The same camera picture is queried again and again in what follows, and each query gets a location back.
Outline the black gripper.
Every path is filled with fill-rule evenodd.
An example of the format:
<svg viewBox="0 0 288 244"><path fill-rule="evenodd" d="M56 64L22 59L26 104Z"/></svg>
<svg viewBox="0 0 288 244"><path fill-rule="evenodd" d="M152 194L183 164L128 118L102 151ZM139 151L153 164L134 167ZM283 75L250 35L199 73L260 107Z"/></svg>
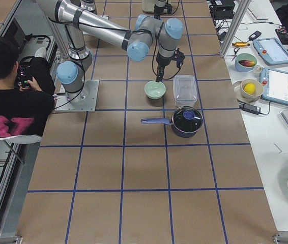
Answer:
<svg viewBox="0 0 288 244"><path fill-rule="evenodd" d="M158 64L156 82L161 82L163 80L165 67L170 64L171 57L165 57L161 54L158 54L156 57L156 62Z"/></svg>
<svg viewBox="0 0 288 244"><path fill-rule="evenodd" d="M160 16L164 14L172 14L172 6L164 6L164 7L155 6L154 7L155 19L160 19Z"/></svg>

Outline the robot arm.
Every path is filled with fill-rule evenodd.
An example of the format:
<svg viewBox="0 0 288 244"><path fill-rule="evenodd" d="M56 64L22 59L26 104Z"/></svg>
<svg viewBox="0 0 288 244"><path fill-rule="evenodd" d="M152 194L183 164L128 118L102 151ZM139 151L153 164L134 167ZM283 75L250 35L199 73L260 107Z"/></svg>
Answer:
<svg viewBox="0 0 288 244"><path fill-rule="evenodd" d="M183 24L176 18L163 21L141 14L136 20L135 29L130 30L91 12L91 1L81 1L79 6L71 1L37 3L51 22L65 26L72 59L83 60L89 57L83 33L122 48L128 57L136 62L146 58L150 46L155 42L159 46L156 79L146 83L144 88L150 99L160 99L166 92L162 82L165 67L173 60L176 61L178 69L182 67L184 55L177 45L183 33Z"/></svg>
<svg viewBox="0 0 288 244"><path fill-rule="evenodd" d="M164 11L166 11L167 14L171 14L172 5L167 0L155 0L154 18L160 19L160 16L164 14Z"/></svg>

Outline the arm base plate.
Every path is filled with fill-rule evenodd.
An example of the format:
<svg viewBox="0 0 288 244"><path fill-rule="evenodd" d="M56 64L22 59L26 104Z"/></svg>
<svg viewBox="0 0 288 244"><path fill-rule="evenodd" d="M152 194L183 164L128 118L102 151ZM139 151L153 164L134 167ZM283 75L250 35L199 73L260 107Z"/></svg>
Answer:
<svg viewBox="0 0 288 244"><path fill-rule="evenodd" d="M96 110L99 80L85 80L83 90L74 94L65 92L61 85L60 93L57 96L55 112L94 112Z"/></svg>

